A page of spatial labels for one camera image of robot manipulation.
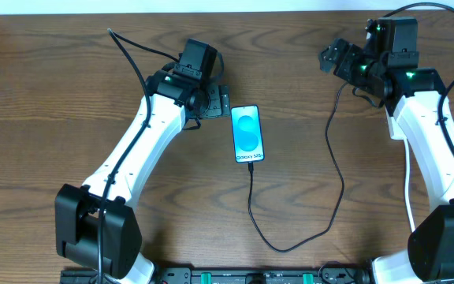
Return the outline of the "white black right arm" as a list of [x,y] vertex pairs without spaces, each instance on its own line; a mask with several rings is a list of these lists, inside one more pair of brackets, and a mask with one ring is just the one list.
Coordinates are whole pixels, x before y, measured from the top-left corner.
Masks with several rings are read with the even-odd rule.
[[411,146],[429,198],[430,214],[406,249],[371,263],[374,283],[454,280],[454,121],[436,69],[420,68],[418,21],[382,17],[366,27],[367,44],[335,39],[318,60],[350,85],[378,97],[394,139]]

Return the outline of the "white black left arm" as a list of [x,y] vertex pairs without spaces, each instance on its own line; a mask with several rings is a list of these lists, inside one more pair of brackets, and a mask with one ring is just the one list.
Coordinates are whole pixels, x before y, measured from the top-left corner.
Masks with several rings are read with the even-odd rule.
[[220,52],[188,39],[184,51],[140,80],[143,98],[131,125],[105,162],[81,186],[65,184],[55,201],[59,256],[89,267],[75,283],[148,283],[154,264],[140,252],[135,211],[157,161],[181,131],[230,114],[229,88],[213,75]]

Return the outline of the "blue screen smartphone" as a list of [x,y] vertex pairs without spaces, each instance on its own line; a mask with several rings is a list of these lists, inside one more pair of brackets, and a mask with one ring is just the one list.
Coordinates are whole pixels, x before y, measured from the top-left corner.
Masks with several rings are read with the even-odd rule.
[[237,163],[255,163],[265,158],[257,105],[231,109],[234,155]]

